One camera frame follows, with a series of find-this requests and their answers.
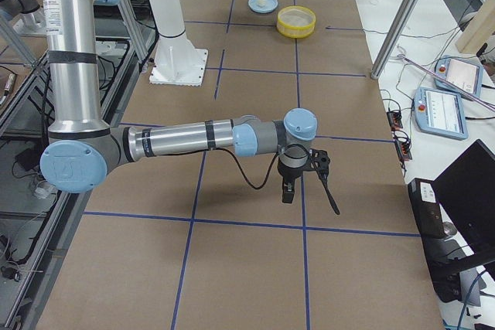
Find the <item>second robot arm grey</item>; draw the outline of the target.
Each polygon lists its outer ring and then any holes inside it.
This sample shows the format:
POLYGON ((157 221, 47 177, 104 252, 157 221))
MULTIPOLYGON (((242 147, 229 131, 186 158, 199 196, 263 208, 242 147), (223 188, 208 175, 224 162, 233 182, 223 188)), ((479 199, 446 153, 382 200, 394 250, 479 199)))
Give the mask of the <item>second robot arm grey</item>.
POLYGON ((33 35, 45 31, 43 8, 38 0, 1 0, 1 16, 8 22, 19 17, 14 25, 19 34, 33 35))

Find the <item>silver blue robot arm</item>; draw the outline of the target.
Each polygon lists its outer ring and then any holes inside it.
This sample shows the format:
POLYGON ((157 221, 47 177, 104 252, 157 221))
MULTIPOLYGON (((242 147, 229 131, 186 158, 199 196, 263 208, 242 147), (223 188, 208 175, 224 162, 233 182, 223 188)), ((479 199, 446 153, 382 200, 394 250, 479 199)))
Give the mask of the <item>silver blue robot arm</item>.
POLYGON ((245 115, 160 128, 110 126, 101 113, 95 1, 43 0, 55 119, 39 166, 49 183, 84 193, 117 167, 142 158, 219 150, 234 159, 272 155, 284 203, 293 200, 295 181, 304 172, 315 172, 327 184, 329 156, 312 148, 317 120, 303 108, 290 110, 280 121, 245 115))

